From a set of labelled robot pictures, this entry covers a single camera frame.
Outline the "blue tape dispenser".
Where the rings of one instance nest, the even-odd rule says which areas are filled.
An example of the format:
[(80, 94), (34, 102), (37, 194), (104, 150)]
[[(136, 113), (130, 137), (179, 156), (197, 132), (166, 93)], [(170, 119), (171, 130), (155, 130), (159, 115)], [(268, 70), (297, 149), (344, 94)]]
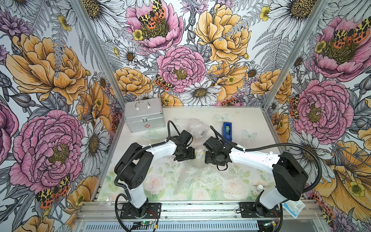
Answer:
[(232, 123), (230, 122), (223, 123), (222, 135), (226, 141), (232, 142)]

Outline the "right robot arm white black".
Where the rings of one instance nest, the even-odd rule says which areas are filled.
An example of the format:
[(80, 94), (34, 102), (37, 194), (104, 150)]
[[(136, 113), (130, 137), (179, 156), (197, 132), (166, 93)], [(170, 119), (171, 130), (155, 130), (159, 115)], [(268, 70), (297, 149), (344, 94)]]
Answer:
[[(247, 212), (252, 212), (258, 217), (266, 217), (268, 212), (287, 201), (298, 201), (303, 193), (314, 189), (321, 181), (323, 169), (319, 158), (303, 146), (279, 143), (258, 148), (245, 148), (228, 141), (216, 130), (213, 132), (214, 136), (208, 138), (203, 144), (207, 149), (205, 163), (211, 163), (217, 167), (228, 167), (229, 163), (239, 163), (273, 175), (274, 185), (263, 190), (253, 205), (246, 209)], [(298, 148), (314, 159), (317, 174), (312, 184), (306, 185), (309, 176), (291, 153), (285, 151), (277, 155), (264, 152), (266, 149), (277, 147)]]

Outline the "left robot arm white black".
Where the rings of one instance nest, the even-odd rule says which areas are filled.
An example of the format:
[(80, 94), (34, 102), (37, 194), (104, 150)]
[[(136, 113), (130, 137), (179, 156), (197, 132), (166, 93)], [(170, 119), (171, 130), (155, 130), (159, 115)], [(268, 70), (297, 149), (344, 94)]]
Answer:
[(167, 131), (165, 141), (146, 146), (131, 144), (115, 166), (114, 185), (125, 191), (127, 199), (121, 210), (124, 219), (143, 218), (151, 211), (142, 183), (153, 161), (167, 156), (172, 156), (177, 162), (196, 158), (190, 132), (179, 132), (171, 120), (167, 123)]

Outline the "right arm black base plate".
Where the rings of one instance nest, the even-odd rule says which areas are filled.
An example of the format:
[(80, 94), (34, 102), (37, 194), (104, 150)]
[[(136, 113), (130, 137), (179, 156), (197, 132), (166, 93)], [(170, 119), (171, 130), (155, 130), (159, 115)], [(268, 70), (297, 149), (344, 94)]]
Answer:
[(239, 202), (237, 212), (242, 218), (280, 218), (282, 210), (278, 205), (273, 209), (267, 209), (256, 202)]

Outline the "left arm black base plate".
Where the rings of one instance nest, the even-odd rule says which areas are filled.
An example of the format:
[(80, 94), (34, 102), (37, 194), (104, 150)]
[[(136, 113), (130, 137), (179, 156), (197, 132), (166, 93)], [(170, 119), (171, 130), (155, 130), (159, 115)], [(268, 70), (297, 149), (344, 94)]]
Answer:
[(124, 203), (119, 217), (120, 219), (158, 219), (161, 215), (161, 207), (161, 203), (145, 203), (140, 208)]

